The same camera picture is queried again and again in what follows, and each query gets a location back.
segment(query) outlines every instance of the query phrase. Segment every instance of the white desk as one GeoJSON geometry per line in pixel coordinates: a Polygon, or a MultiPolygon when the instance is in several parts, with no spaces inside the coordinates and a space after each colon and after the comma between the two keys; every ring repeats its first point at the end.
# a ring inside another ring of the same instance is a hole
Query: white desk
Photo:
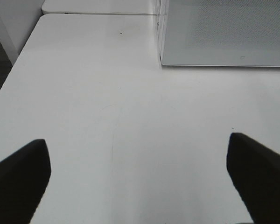
{"type": "Polygon", "coordinates": [[[251,222],[228,140],[243,132],[280,153],[280,69],[162,69],[154,19],[36,25],[0,91],[0,161],[36,138],[49,148],[32,223],[251,222]]]}
{"type": "Polygon", "coordinates": [[[69,14],[156,14],[159,0],[45,0],[42,11],[69,14]]]}

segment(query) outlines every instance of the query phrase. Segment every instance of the white table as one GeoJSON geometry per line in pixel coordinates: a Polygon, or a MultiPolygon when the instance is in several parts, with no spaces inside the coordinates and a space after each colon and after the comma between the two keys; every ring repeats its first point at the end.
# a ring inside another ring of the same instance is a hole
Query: white table
{"type": "Polygon", "coordinates": [[[231,132],[280,153],[280,69],[162,68],[155,16],[49,14],[0,91],[0,161],[47,141],[32,223],[251,222],[231,132]]]}
{"type": "Polygon", "coordinates": [[[159,0],[45,0],[42,11],[69,14],[131,14],[157,13],[159,0]]]}

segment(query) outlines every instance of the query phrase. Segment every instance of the white tabletop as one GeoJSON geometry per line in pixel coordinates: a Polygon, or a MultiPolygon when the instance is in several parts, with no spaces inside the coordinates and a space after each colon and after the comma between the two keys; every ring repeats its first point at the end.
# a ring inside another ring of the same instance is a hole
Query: white tabletop
{"type": "Polygon", "coordinates": [[[159,0],[45,0],[42,11],[69,14],[156,14],[159,0]]]}
{"type": "Polygon", "coordinates": [[[155,16],[49,14],[0,91],[0,161],[47,141],[32,223],[251,222],[231,132],[280,153],[280,69],[162,68],[155,16]]]}

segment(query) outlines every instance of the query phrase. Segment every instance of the white wall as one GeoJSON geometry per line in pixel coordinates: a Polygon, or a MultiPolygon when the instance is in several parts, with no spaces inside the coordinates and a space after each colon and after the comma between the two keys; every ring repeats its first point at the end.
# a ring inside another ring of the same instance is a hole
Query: white wall
{"type": "Polygon", "coordinates": [[[0,0],[0,42],[12,64],[42,15],[44,0],[0,0]]]}

